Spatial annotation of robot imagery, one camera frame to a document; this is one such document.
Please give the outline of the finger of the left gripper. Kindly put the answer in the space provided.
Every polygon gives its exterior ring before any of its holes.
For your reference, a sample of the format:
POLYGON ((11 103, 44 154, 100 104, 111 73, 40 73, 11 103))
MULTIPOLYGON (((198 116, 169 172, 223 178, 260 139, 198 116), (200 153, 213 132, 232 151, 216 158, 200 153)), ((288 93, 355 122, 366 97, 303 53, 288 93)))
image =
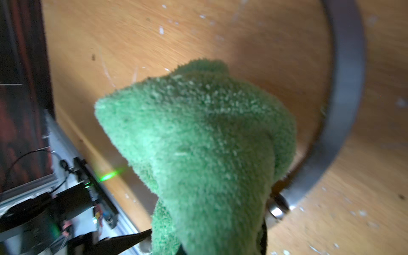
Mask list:
POLYGON ((84 248, 83 255, 119 255, 122 252, 132 248, 133 246, 139 244, 145 239, 149 238, 152 234, 152 230, 148 229, 146 231, 123 235, 113 238, 104 239, 103 241, 98 241, 95 244, 84 248))

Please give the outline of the green and black rag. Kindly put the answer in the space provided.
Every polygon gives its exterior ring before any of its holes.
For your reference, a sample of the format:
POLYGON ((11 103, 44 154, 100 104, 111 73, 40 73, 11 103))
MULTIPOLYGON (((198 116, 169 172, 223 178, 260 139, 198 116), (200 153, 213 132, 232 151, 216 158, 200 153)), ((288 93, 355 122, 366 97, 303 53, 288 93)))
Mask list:
POLYGON ((263 255, 272 186, 296 123, 270 93, 198 59, 95 103, 111 143, 158 197, 153 255, 263 255))

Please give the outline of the small sickle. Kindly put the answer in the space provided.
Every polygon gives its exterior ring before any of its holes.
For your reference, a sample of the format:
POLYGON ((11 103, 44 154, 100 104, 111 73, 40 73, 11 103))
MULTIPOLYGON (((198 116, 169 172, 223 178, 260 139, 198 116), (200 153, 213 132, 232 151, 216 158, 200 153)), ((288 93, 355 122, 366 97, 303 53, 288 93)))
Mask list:
POLYGON ((356 1, 323 1, 330 24, 333 70, 324 120, 305 158, 274 187, 266 219, 281 221, 321 180, 356 121, 365 83, 366 38, 356 1))

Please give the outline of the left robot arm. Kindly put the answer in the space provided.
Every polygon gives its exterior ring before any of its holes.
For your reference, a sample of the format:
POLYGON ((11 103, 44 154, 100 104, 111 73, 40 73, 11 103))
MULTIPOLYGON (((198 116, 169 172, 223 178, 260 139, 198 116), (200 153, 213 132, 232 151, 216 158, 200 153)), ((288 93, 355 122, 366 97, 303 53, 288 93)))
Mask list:
MULTIPOLYGON (((57 195, 43 193, 11 207, 1 216, 1 242, 19 237, 20 254, 39 255, 63 235, 64 221, 71 220, 94 205, 89 189, 78 184, 57 195)), ((65 255, 119 255, 151 236, 151 230, 99 240, 97 231, 63 244, 65 255)))

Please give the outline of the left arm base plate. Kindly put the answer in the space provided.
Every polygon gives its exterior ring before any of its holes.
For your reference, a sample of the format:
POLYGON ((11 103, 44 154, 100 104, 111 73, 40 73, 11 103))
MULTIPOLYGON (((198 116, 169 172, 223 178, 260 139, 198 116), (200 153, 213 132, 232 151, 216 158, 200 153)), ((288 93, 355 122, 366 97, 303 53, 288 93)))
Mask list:
POLYGON ((119 219, 119 211, 116 205, 112 202, 105 186, 87 166, 85 159, 75 157, 73 159, 73 169, 77 181, 83 183, 87 187, 90 191, 92 200, 101 206, 105 222, 111 229, 116 228, 119 219))

